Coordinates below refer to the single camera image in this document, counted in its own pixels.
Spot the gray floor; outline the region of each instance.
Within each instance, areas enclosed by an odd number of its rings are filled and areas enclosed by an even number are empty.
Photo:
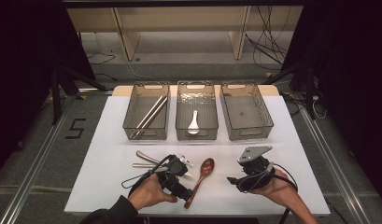
[[[100,83],[108,87],[131,84],[135,80],[168,79],[174,83],[179,79],[213,79],[219,83],[225,79],[254,78],[258,82],[266,80],[266,73],[277,73],[276,70],[261,69],[253,60],[253,47],[246,42],[240,61],[233,58],[229,37],[226,33],[148,33],[143,34],[137,48],[134,60],[128,64],[124,60],[120,43],[115,34],[84,34],[84,49],[88,53],[92,68]],[[291,33],[283,33],[278,39],[280,45],[289,44]],[[262,57],[258,52],[255,59],[260,65],[273,69],[279,68],[269,58]],[[276,83],[280,91],[290,91],[288,84],[291,76]],[[78,83],[80,88],[89,88],[84,83]],[[99,91],[83,92],[75,101],[63,98],[69,107],[57,137],[54,139],[49,154],[37,172],[35,181],[29,189],[28,197],[21,205],[16,223],[78,223],[82,217],[64,213],[65,203],[77,179],[81,164],[85,158],[94,130],[104,108],[107,93]],[[298,110],[298,106],[288,102],[289,113]],[[328,202],[339,211],[348,223],[360,223],[347,205],[347,198],[335,182],[329,164],[322,156],[318,143],[307,125],[304,112],[292,116],[295,128],[300,136],[310,165]],[[74,127],[82,128],[80,138],[71,139],[78,132],[71,131]],[[45,139],[50,135],[52,121],[52,101],[46,104],[24,138],[23,150],[15,151],[7,160],[0,172],[0,220],[9,206],[12,198],[20,189],[30,167],[41,148],[46,145]],[[348,154],[346,142],[328,116],[315,120],[321,129],[330,151],[340,161],[340,168],[361,202],[370,223],[382,223],[382,201],[374,187],[368,181],[357,160]],[[221,219],[214,220],[168,220],[152,219],[152,223],[228,223]],[[278,223],[279,217],[259,217],[260,223]],[[233,220],[232,223],[251,223],[254,220]],[[339,215],[332,211],[328,217],[318,219],[320,223],[343,223]],[[289,217],[286,223],[295,223]]]

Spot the wooden spoon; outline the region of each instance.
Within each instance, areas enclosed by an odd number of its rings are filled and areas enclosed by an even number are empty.
[[[202,166],[200,167],[200,178],[193,189],[192,196],[185,202],[184,204],[185,208],[189,208],[191,206],[191,202],[193,201],[194,195],[196,195],[196,192],[199,189],[200,183],[206,176],[210,175],[213,172],[213,170],[214,170],[214,160],[211,158],[208,158],[207,160],[203,162]]]

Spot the spoon handle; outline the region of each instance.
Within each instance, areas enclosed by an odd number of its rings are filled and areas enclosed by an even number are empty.
[[[197,190],[199,189],[200,183],[202,183],[202,180],[205,178],[205,176],[201,176],[200,179],[197,181],[196,186],[194,186],[193,194],[192,196],[185,202],[184,208],[190,208],[191,202],[193,202],[193,198],[196,195]]]

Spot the silver knife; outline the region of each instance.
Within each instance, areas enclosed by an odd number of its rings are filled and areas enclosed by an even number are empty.
[[[141,152],[140,150],[137,150],[136,153],[135,153],[138,157],[146,160],[146,161],[150,161],[150,162],[153,162],[155,164],[158,164],[160,161],[158,160],[155,160],[149,156],[147,156],[146,154],[144,154],[143,152]],[[133,164],[133,167],[144,167],[144,168],[153,168],[155,167],[155,165],[153,164],[142,164],[142,163],[134,163]],[[194,178],[193,175],[188,171],[187,173],[184,174],[185,176],[188,176],[188,177],[191,177],[191,178]]]

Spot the hand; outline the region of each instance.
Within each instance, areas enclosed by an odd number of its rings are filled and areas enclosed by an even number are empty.
[[[138,211],[143,207],[150,207],[157,203],[176,203],[178,198],[165,193],[159,184],[159,177],[155,174],[144,180],[130,195],[129,201]]]
[[[278,169],[276,169],[275,175],[288,179],[287,175]],[[253,189],[249,192],[253,194],[261,194],[274,203],[289,208],[301,223],[317,223],[301,196],[299,196],[292,185],[286,181],[273,177],[272,181],[265,187]]]

